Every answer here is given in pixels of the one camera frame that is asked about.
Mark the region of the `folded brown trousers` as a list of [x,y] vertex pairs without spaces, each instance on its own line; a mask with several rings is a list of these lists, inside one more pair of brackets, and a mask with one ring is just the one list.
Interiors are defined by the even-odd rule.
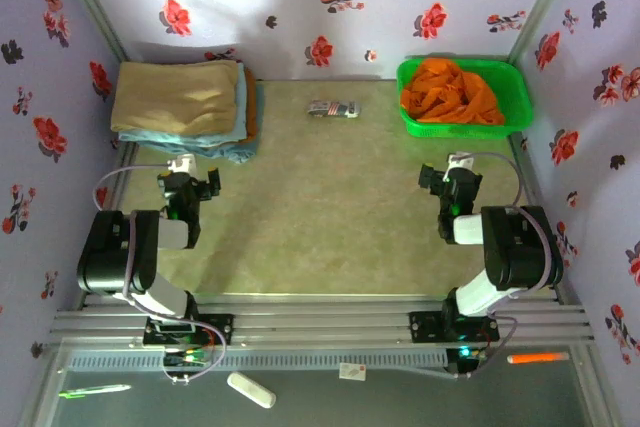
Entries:
[[247,90],[246,106],[246,138],[243,143],[253,141],[259,132],[256,80],[249,68],[244,68]]

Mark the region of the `white plastic remote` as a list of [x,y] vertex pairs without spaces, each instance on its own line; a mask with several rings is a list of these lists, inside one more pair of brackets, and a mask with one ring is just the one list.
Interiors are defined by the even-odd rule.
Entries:
[[276,395],[240,372],[227,377],[227,385],[262,408],[270,409],[276,403]]

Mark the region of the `small white card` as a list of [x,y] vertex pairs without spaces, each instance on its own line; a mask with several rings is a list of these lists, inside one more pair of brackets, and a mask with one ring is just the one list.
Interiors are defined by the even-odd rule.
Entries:
[[364,364],[341,362],[339,364],[339,379],[361,381],[366,380],[367,369]]

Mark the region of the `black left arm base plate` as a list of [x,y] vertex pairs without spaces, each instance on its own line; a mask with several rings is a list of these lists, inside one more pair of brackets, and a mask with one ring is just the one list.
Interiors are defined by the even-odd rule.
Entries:
[[[222,334],[227,344],[231,343],[234,332],[233,314],[203,314],[199,322],[213,326]],[[201,326],[151,317],[146,321],[142,343],[144,346],[182,346],[184,348],[201,348],[222,344],[216,333]]]

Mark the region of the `green pen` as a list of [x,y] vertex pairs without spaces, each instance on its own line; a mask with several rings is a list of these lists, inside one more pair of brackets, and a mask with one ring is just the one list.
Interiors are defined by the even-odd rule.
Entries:
[[71,400],[80,399],[91,395],[111,394],[126,392],[131,389],[131,385],[128,384],[111,384],[104,386],[86,387],[80,389],[61,390],[58,393],[59,398]]

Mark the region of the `green plastic basket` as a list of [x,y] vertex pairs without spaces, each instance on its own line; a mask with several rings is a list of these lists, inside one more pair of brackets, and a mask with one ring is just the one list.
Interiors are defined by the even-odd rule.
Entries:
[[505,117],[501,126],[466,124],[426,124],[411,119],[400,106],[401,89],[409,82],[418,65],[426,59],[412,58],[404,61],[397,69],[397,90],[399,112],[407,132],[414,137],[500,139],[522,131],[533,120],[533,110],[524,79],[519,71],[501,61],[486,59],[446,59],[455,62],[462,70],[478,74],[497,97],[498,107]]

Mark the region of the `orange marker pen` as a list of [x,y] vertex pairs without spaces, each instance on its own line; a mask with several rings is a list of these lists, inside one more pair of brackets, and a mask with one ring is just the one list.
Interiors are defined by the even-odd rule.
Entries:
[[569,359],[570,354],[568,352],[520,353],[507,356],[507,362],[511,365],[561,362]]

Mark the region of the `folded grey-blue trousers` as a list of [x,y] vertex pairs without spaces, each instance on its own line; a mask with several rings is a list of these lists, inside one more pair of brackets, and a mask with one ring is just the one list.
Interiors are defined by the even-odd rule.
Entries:
[[160,150],[163,152],[171,153],[171,154],[194,154],[202,157],[216,159],[216,158],[226,158],[227,160],[242,164],[249,161],[252,157],[254,157],[257,153],[260,139],[260,132],[262,127],[263,113],[264,113],[264,96],[262,90],[256,84],[257,87],[257,109],[258,109],[258,127],[259,132],[257,137],[248,143],[243,143],[242,141],[238,142],[228,142],[218,146],[217,148],[181,148],[181,147],[170,147],[168,144],[160,144],[155,142],[149,143],[138,143],[140,145],[144,145],[147,147],[154,148],[156,150]]

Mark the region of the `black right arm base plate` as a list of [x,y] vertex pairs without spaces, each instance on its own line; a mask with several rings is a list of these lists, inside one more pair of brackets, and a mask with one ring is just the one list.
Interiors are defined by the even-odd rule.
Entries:
[[500,339],[497,324],[488,317],[449,316],[443,312],[416,311],[408,314],[413,343],[480,342]]

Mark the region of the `folded beige trousers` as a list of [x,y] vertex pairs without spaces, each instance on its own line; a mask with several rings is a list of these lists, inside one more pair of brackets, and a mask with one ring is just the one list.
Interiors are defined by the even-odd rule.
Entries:
[[243,73],[235,61],[124,62],[118,74],[111,130],[227,134],[235,127],[236,93]]

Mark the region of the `small printed packet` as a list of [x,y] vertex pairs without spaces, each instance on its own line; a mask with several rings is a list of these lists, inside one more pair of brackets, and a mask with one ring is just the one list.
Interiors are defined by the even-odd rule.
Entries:
[[355,119],[360,116],[360,107],[353,101],[314,100],[307,108],[307,113],[315,117]]

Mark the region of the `orange trousers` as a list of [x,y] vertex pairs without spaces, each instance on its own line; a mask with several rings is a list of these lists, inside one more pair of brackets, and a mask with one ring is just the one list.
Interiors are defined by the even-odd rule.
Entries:
[[476,73],[446,59],[426,59],[401,89],[400,106],[416,122],[501,126],[497,97]]

